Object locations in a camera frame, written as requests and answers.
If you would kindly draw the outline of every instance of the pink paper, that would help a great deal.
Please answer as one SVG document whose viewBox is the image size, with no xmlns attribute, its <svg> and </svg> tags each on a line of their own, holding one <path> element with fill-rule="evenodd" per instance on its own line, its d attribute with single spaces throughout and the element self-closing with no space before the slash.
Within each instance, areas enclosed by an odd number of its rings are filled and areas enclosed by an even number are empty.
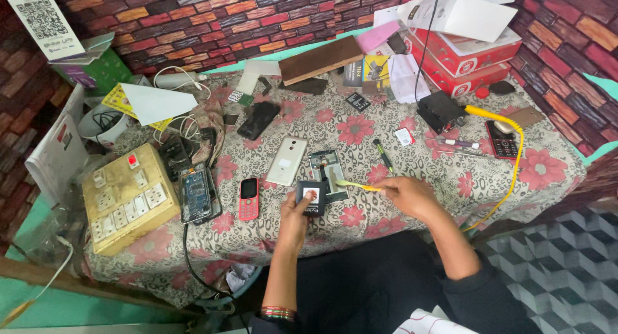
<svg viewBox="0 0 618 334">
<path fill-rule="evenodd" d="M 356 37 L 356 42 L 359 43 L 360 49 L 363 53 L 374 49 L 382 42 L 388 40 L 388 38 L 399 30 L 399 24 L 397 21 L 391 21 L 385 24 L 375 27 L 367 32 L 363 32 Z"/>
</svg>

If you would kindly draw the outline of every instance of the qr code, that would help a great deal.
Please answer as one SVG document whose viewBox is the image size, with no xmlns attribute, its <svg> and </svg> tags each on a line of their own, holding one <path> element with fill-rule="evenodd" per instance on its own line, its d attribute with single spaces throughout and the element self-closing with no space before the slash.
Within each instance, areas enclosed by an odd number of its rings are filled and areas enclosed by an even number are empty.
<svg viewBox="0 0 618 334">
<path fill-rule="evenodd" d="M 69 32 L 50 0 L 27 2 L 17 5 L 17 9 L 26 18 L 26 22 L 39 40 Z"/>
</svg>

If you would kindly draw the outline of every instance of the purple screwdriver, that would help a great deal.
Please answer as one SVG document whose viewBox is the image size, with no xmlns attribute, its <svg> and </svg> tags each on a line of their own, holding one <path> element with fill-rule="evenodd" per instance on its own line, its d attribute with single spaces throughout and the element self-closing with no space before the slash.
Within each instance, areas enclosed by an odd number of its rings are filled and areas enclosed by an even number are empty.
<svg viewBox="0 0 618 334">
<path fill-rule="evenodd" d="M 430 139 L 428 137 L 426 137 L 425 139 L 426 140 L 433 140 L 433 141 L 442 142 L 443 144 L 447 144 L 447 145 L 454 145 L 454 146 L 461 146 L 461 147 L 472 147 L 474 149 L 478 149 L 479 147 L 481 147 L 481 145 L 478 142 L 471 143 L 471 142 L 466 142 L 466 141 L 450 140 L 450 139 Z"/>
</svg>

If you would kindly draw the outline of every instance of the hand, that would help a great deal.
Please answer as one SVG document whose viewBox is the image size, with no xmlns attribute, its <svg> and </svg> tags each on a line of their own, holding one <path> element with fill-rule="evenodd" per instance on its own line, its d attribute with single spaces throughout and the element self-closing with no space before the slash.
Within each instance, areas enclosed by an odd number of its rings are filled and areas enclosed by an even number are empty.
<svg viewBox="0 0 618 334">
<path fill-rule="evenodd" d="M 383 188 L 380 194 L 386 195 L 401 212 L 425 224 L 437 215 L 446 213 L 449 217 L 431 189 L 415 178 L 389 177 L 372 186 Z"/>
<path fill-rule="evenodd" d="M 313 200 L 313 194 L 313 191 L 307 192 L 303 200 L 296 204 L 296 193 L 287 193 L 287 200 L 281 204 L 278 249 L 299 253 L 303 248 L 307 231 L 307 217 L 303 212 Z"/>
</svg>

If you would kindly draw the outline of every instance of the small red cap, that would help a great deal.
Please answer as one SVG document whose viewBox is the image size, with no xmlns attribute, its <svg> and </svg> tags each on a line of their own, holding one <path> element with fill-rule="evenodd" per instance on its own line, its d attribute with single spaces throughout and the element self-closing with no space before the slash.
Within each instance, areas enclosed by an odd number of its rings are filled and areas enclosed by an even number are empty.
<svg viewBox="0 0 618 334">
<path fill-rule="evenodd" d="M 479 89 L 476 89 L 475 95 L 477 98 L 486 98 L 490 96 L 490 90 L 487 88 L 479 88 Z"/>
</svg>

